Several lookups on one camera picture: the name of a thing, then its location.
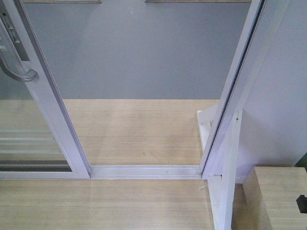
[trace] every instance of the white wall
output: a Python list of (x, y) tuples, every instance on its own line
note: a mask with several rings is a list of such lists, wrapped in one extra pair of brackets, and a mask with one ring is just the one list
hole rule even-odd
[(307, 152), (307, 2), (290, 1), (242, 116), (237, 176)]

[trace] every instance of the sliding door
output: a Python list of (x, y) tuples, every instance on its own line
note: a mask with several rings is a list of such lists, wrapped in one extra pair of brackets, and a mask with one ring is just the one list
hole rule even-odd
[(20, 0), (0, 0), (0, 179), (90, 169)]

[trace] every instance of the black object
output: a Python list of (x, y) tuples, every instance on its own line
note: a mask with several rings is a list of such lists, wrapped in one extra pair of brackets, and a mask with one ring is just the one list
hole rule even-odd
[(298, 209), (301, 213), (307, 213), (307, 197), (304, 195), (300, 195), (298, 199), (296, 199)]

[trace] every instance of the light wood floor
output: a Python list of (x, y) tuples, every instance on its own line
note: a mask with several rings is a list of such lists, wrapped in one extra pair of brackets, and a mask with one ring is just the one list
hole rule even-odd
[(0, 181), (1, 230), (213, 230), (201, 180)]
[(199, 164), (196, 113), (218, 100), (64, 100), (92, 165)]
[(55, 140), (24, 140), (53, 139), (53, 134), (34, 100), (0, 100), (0, 138), (6, 138), (0, 140), (0, 161), (65, 160)]

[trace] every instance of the door handle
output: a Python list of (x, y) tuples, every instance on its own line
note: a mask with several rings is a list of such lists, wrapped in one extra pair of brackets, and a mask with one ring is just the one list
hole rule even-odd
[(33, 69), (30, 69), (24, 75), (20, 75), (11, 70), (3, 57), (0, 57), (0, 67), (4, 73), (6, 73), (10, 78), (20, 81), (20, 82), (30, 82), (33, 81), (37, 76), (37, 72)]

